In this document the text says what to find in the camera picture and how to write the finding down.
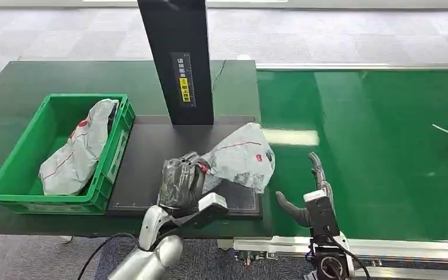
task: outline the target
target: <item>yellow warning label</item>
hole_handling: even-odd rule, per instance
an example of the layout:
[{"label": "yellow warning label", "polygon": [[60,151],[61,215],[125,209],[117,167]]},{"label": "yellow warning label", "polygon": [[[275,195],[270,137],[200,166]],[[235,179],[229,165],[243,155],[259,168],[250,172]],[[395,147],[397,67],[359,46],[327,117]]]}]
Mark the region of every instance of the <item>yellow warning label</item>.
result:
[{"label": "yellow warning label", "polygon": [[190,102],[190,86],[188,85],[188,78],[179,78],[179,87],[181,88],[183,102]]}]

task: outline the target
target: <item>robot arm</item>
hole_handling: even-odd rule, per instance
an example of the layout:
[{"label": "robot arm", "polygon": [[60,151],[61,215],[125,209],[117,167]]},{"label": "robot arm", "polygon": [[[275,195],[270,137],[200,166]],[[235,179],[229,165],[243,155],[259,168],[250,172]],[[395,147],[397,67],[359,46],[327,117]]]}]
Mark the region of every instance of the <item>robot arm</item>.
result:
[{"label": "robot arm", "polygon": [[[349,252],[347,238],[339,230],[333,207],[333,192],[326,180],[319,157],[310,153],[313,163],[312,173],[315,177],[316,191],[303,196],[304,208],[298,208],[286,200],[281,192],[276,192],[279,205],[298,224],[310,228],[310,252],[306,259],[317,270],[306,276],[307,280],[338,280],[354,277],[353,259],[358,258]],[[370,275],[365,266],[367,279]]]},{"label": "robot arm", "polygon": [[183,253],[183,242],[171,234],[170,230],[160,237],[160,228],[173,223],[180,229],[186,226],[203,228],[228,212],[226,200],[211,193],[198,201],[198,212],[173,218],[162,207],[150,207],[143,218],[139,236],[139,247],[135,248],[124,261],[109,275],[109,280],[156,280],[172,265],[178,262]]}]

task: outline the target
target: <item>black vertical pillar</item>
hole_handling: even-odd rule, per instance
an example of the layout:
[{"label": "black vertical pillar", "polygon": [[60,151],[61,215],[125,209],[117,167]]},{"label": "black vertical pillar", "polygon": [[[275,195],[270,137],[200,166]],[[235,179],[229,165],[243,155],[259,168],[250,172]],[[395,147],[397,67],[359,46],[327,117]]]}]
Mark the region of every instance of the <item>black vertical pillar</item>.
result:
[{"label": "black vertical pillar", "polygon": [[173,125],[214,122],[205,0],[138,0]]}]

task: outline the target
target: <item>black scanning mat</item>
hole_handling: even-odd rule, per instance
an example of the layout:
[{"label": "black scanning mat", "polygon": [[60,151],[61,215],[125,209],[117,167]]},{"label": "black scanning mat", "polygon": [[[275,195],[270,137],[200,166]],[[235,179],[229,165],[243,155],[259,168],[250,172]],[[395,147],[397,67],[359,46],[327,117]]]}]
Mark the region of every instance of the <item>black scanning mat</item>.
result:
[{"label": "black scanning mat", "polygon": [[[108,215],[144,216],[157,203],[165,159],[209,152],[254,117],[221,117],[214,125],[172,125],[168,116],[137,115],[107,208]],[[261,196],[227,180],[215,187],[231,217],[262,218]]]}]

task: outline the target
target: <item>gray carpet floor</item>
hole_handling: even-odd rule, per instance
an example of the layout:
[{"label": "gray carpet floor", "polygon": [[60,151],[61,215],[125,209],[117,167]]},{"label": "gray carpet floor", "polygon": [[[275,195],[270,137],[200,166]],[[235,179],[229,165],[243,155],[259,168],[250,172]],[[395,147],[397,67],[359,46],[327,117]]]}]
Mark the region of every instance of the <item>gray carpet floor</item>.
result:
[{"label": "gray carpet floor", "polygon": [[[112,242],[103,250],[95,280],[105,280],[133,248],[130,239]],[[183,256],[171,267],[164,280],[269,280],[303,279],[311,270],[304,258],[258,260],[250,266],[236,261],[229,251],[217,248],[216,240],[187,239]]]},{"label": "gray carpet floor", "polygon": [[[211,9],[208,24],[214,60],[448,63],[448,11]],[[0,9],[0,71],[17,60],[151,58],[136,9]],[[57,237],[0,236],[0,280],[75,279],[102,241],[76,238],[64,245]],[[105,279],[129,252],[124,242],[103,250],[84,279]],[[213,240],[187,240],[185,247],[168,279],[301,279],[308,269],[300,259],[244,267]]]}]

